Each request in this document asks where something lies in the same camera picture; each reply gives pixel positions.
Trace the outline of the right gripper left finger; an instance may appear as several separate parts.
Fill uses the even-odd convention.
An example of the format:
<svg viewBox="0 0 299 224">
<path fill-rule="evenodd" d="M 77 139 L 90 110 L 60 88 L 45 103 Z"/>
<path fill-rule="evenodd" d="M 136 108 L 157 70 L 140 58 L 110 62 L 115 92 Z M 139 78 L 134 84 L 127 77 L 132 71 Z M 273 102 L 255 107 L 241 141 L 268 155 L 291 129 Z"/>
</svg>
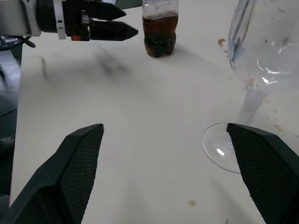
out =
<svg viewBox="0 0 299 224">
<path fill-rule="evenodd" d="M 94 186 L 103 124 L 67 135 L 32 175 L 2 224 L 79 224 Z"/>
</svg>

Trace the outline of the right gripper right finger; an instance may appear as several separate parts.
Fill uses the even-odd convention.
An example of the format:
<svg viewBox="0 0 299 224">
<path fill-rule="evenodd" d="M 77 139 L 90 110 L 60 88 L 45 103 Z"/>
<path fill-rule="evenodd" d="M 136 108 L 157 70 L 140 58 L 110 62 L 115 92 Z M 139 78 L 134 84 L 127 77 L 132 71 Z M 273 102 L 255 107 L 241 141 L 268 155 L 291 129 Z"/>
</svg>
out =
<svg viewBox="0 0 299 224">
<path fill-rule="evenodd" d="M 299 157 L 277 135 L 229 123 L 226 131 L 250 197 L 267 224 L 299 222 Z"/>
</svg>

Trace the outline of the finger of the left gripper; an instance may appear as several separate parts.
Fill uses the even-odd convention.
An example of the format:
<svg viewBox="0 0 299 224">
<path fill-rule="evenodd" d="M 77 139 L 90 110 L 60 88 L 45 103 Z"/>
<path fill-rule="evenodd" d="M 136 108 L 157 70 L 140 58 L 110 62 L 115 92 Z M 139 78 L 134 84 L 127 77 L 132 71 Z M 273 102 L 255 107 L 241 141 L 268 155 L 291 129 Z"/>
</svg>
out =
<svg viewBox="0 0 299 224">
<path fill-rule="evenodd" d="M 91 40 L 124 41 L 138 34 L 138 30 L 122 21 L 92 21 Z"/>
<path fill-rule="evenodd" d="M 90 16 L 99 20 L 115 20 L 126 16 L 126 13 L 112 3 L 91 0 Z"/>
</svg>

